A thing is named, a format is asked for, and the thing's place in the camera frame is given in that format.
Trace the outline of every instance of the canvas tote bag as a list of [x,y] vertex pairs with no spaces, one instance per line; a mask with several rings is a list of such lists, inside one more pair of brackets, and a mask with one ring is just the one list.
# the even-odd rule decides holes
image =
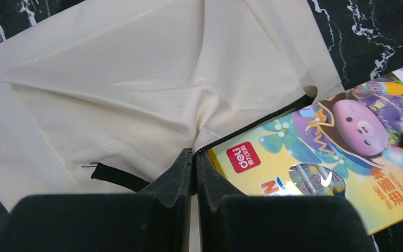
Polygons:
[[86,0],[0,44],[0,201],[130,192],[309,92],[342,90],[306,0]]

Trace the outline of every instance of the yellow packaging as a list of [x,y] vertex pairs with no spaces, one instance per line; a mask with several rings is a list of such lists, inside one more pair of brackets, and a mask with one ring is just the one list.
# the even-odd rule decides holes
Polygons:
[[346,197],[372,234],[403,219],[403,68],[210,150],[248,195]]

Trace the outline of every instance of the deli logo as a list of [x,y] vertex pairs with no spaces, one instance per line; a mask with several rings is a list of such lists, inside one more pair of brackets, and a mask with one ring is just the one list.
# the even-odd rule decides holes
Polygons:
[[226,151],[234,171],[244,172],[260,164],[260,159],[250,142],[241,143]]

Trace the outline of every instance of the black strap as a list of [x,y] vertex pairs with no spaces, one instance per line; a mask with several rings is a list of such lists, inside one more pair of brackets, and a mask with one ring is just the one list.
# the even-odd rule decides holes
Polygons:
[[92,173],[91,178],[121,185],[136,193],[150,184],[150,182],[137,177],[132,173],[121,171],[102,163],[97,164],[97,168]]

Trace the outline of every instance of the zipper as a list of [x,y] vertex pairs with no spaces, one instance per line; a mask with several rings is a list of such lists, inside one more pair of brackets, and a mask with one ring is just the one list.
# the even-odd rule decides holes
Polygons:
[[227,136],[224,136],[224,137],[222,137],[222,138],[220,138],[220,139],[218,139],[218,140],[216,140],[216,141],[214,141],[214,142],[212,142],[212,143],[210,143],[208,145],[203,146],[202,148],[198,149],[194,153],[194,157],[199,155],[202,152],[205,152],[205,151],[211,149],[212,147],[214,147],[216,145],[224,143],[224,142],[228,141],[231,138],[234,138],[234,137],[236,137],[236,136],[238,136],[238,135],[240,135],[242,133],[247,132],[248,130],[251,130],[251,129],[257,127],[257,126],[261,125],[262,123],[264,123],[266,121],[269,121],[269,120],[271,120],[271,119],[273,119],[273,118],[275,118],[277,116],[280,116],[281,114],[283,114],[283,113],[285,113],[285,112],[287,112],[287,111],[289,111],[291,109],[301,109],[303,107],[311,105],[313,103],[313,100],[314,100],[314,97],[309,97],[307,95],[304,95],[301,98],[299,98],[297,101],[289,104],[288,106],[285,106],[282,109],[279,109],[278,111],[273,112],[271,114],[265,115],[264,117],[260,118],[259,120],[257,120],[255,122],[253,122],[253,123],[241,128],[241,129],[239,129],[239,130],[237,130],[237,131],[235,131],[235,132],[233,132],[233,133],[231,133],[231,134],[229,134]]

